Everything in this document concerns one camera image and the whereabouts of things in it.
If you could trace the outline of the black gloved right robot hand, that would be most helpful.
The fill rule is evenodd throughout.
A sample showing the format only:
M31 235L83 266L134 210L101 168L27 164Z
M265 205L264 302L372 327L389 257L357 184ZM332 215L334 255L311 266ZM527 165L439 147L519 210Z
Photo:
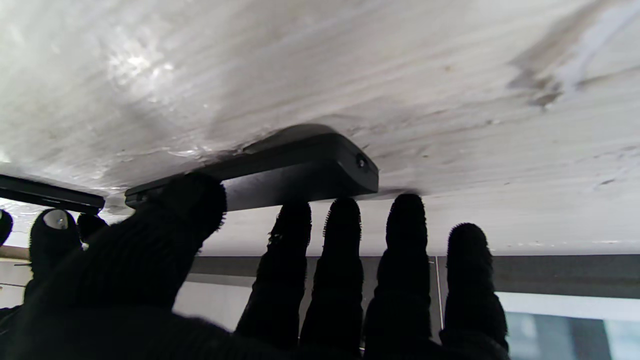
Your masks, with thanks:
M29 233L29 260L32 271L23 294L23 302L41 292L53 293L54 286L63 289L80 278L86 265L86 251L98 234L107 230L107 221L98 215L82 213L74 219L70 212L59 208L42 211Z

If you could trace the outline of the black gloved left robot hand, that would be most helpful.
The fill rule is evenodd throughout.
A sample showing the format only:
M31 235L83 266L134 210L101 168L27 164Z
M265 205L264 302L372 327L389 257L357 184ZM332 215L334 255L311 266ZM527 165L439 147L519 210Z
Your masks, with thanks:
M449 235L445 325L434 342L425 206L400 194L386 224L377 287L362 312L361 212L352 198L327 214L302 331L298 310L311 235L308 203L284 205L242 319L229 332L174 312L204 241L222 225L226 190L183 175L132 216L90 237L37 283L14 316L5 360L507 360L505 310L484 232Z

